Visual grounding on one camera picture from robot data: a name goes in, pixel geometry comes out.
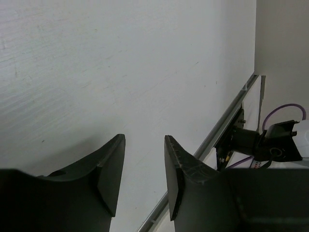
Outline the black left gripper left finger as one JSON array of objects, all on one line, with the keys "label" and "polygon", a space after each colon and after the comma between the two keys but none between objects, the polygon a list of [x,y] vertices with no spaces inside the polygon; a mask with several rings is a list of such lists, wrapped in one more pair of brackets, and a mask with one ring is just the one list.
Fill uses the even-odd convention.
[{"label": "black left gripper left finger", "polygon": [[126,139],[103,147],[47,176],[0,172],[3,232],[107,232],[115,217]]}]

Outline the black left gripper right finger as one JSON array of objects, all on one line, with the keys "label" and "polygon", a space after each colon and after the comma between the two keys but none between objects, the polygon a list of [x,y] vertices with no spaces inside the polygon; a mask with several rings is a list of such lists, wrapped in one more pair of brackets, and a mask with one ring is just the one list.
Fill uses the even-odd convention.
[{"label": "black left gripper right finger", "polygon": [[170,219],[177,232],[237,232],[240,218],[224,173],[189,154],[165,136]]}]

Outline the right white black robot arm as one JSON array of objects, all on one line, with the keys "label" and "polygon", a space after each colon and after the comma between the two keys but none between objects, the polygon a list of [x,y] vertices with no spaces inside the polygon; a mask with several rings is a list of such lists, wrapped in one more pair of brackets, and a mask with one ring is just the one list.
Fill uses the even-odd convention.
[{"label": "right white black robot arm", "polygon": [[235,129],[232,134],[231,150],[265,161],[299,162],[309,160],[309,121],[285,121],[273,124],[263,133],[253,130]]}]

